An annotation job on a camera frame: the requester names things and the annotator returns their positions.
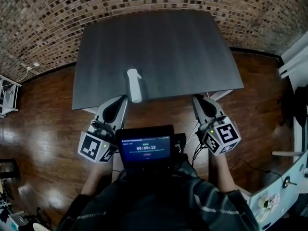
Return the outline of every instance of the black and white marker cube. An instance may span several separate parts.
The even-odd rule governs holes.
[[[232,122],[207,129],[203,137],[203,143],[215,156],[231,151],[240,140],[240,133]]]
[[[78,154],[95,163],[106,163],[116,152],[117,146],[89,133],[81,132]]]

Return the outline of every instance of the brick wall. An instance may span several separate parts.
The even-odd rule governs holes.
[[[15,81],[76,61],[84,26],[160,9],[211,12],[230,46],[280,54],[308,29],[308,0],[0,0],[0,74]]]

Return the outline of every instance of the person's arm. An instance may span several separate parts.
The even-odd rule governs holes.
[[[223,193],[229,193],[236,190],[235,183],[228,168],[225,154],[214,156],[209,152],[208,157],[209,182],[215,185]]]
[[[92,196],[99,194],[104,188],[111,184],[113,169],[113,158],[106,164],[95,164],[81,194]]]
[[[75,223],[79,214],[86,205],[99,194],[104,188],[111,184],[113,169],[113,158],[106,164],[95,164],[81,194],[72,202],[69,210],[58,224],[57,231],[69,230]]]

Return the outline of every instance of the person's hand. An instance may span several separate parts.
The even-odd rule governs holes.
[[[113,157],[108,163],[94,164],[94,167],[84,184],[81,194],[95,196],[111,183],[113,169]]]

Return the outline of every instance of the small screen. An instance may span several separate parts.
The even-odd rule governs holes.
[[[126,161],[170,157],[170,136],[121,140]]]

